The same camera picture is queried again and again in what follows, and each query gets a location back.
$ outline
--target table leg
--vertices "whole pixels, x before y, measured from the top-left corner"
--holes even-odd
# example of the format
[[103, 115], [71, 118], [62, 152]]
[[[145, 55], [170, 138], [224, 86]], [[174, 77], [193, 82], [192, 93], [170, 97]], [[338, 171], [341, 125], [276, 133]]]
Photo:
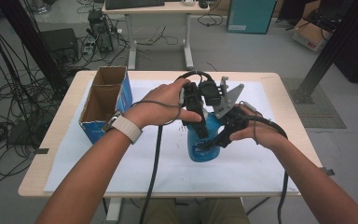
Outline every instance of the table leg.
[[122, 198], [111, 198], [105, 224], [118, 224]]
[[191, 56], [190, 48], [190, 14], [186, 14], [186, 39], [184, 40], [185, 45], [185, 59], [186, 67], [191, 70], [194, 68], [193, 57]]
[[126, 18], [128, 36], [130, 40], [130, 55], [129, 55], [129, 70], [135, 70], [135, 62], [136, 62], [136, 41], [133, 40], [132, 36], [132, 24], [131, 24], [131, 15], [126, 14], [124, 15]]

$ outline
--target table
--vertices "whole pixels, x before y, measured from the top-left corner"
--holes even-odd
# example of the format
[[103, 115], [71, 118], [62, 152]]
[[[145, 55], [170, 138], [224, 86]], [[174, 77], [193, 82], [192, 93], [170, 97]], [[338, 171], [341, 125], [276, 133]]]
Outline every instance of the table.
[[186, 37], [184, 40], [184, 51], [186, 67], [191, 70], [193, 59], [190, 48], [190, 16], [191, 14], [207, 13], [209, 8], [200, 8], [198, 2], [194, 6], [185, 6], [181, 2], [166, 2], [161, 7], [137, 7], [126, 9], [106, 10], [103, 5], [104, 14], [124, 14], [126, 18], [128, 36], [130, 40], [130, 56], [128, 69], [135, 69], [136, 41], [133, 40], [132, 26], [159, 26], [159, 25], [184, 25]]
[[[167, 71], [129, 71], [130, 80], [159, 80], [168, 79], [175, 80], [182, 75], [183, 71], [167, 72]], [[51, 192], [45, 192], [44, 187], [47, 183], [48, 175], [50, 173], [55, 155], [59, 145], [64, 138], [68, 126], [71, 122], [72, 116], [76, 112], [76, 108], [84, 95], [84, 92], [94, 78], [96, 71], [81, 71], [76, 74], [65, 98], [62, 101], [60, 109], [56, 117], [52, 121], [48, 132], [41, 144], [42, 148], [49, 148], [46, 155], [36, 155], [32, 162], [26, 176], [24, 177], [19, 194], [24, 197], [48, 197]], [[280, 77], [273, 73], [238, 73], [238, 72], [210, 72], [214, 80], [220, 80], [221, 76], [227, 76], [230, 80], [238, 81], [256, 81], [260, 82], [264, 88], [265, 94], [268, 98], [269, 106], [273, 112], [275, 120], [286, 130], [289, 138], [293, 144], [300, 148], [300, 150], [312, 161], [315, 165], [322, 167], [321, 162], [310, 142], [304, 127], [301, 124], [298, 114], [290, 101], [290, 98], [282, 84]], [[201, 196], [208, 195], [216, 196], [216, 194], [200, 193]], [[236, 194], [225, 194], [220, 192], [220, 196], [279, 196], [278, 192], [238, 192]], [[111, 192], [106, 193], [105, 197], [123, 197], [123, 194]], [[175, 192], [165, 196], [170, 197], [188, 197], [189, 195], [177, 194]], [[111, 205], [119, 205], [120, 200], [111, 200]]]

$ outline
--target smartwatch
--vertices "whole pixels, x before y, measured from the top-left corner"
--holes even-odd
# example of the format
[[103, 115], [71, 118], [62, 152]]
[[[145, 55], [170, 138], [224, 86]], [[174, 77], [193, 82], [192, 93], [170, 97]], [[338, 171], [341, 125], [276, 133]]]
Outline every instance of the smartwatch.
[[103, 132], [107, 133], [111, 129], [117, 129], [124, 133], [127, 137], [130, 138], [131, 142], [134, 144], [136, 140], [141, 135], [142, 131], [129, 119], [124, 118], [120, 110], [115, 111], [113, 117], [107, 121], [103, 126]]

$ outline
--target pants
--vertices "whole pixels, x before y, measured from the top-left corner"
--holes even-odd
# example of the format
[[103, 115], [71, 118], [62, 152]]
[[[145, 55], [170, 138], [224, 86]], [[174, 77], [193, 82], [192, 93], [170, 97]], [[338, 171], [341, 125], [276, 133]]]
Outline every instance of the pants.
[[[249, 224], [240, 198], [206, 199], [200, 206], [202, 224]], [[174, 199], [151, 199], [144, 224], [179, 224]]]

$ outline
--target open cardboard box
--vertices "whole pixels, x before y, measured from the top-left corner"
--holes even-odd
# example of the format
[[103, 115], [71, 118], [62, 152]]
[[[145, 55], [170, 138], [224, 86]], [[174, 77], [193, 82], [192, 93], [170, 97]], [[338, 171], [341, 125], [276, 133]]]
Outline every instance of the open cardboard box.
[[130, 108], [132, 93], [126, 67], [100, 67], [89, 90], [79, 124], [94, 144], [104, 132], [102, 127], [117, 109]]
[[303, 19], [297, 23], [295, 33], [293, 34], [294, 40], [315, 52], [321, 50], [332, 35], [332, 33], [321, 27], [306, 21], [306, 18], [308, 18], [319, 5], [320, 1], [310, 2], [305, 5]]

